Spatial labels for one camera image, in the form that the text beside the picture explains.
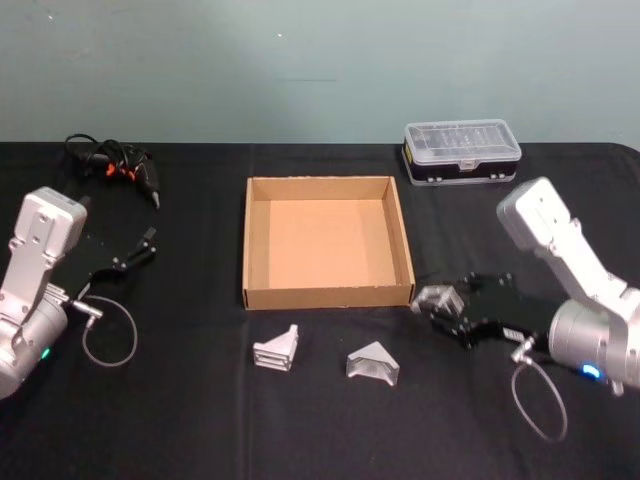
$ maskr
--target cardboard box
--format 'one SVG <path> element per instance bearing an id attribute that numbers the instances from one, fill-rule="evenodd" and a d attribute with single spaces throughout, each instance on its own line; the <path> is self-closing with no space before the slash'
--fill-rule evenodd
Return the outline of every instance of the cardboard box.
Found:
<path id="1" fill-rule="evenodd" d="M 415 279 L 393 177 L 250 178 L 250 310 L 407 305 Z"/>

